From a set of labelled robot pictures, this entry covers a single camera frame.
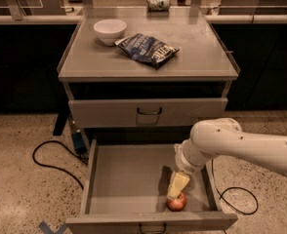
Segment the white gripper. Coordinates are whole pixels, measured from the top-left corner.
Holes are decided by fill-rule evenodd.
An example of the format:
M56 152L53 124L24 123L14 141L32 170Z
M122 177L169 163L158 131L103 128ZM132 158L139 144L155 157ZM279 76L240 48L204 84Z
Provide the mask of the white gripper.
M210 155L200 152L190 139L174 145L175 163L178 172L173 172L167 191L167 198L176 199L190 181L189 175L200 172L212 160Z

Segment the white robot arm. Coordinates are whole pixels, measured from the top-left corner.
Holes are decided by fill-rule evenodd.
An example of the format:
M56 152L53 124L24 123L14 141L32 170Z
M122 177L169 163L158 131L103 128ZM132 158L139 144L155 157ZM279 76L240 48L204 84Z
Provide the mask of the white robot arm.
M172 173L167 198L176 199L197 173L218 156L233 156L287 176L287 136L244 133L232 118L197 122L189 138L175 145L177 171Z

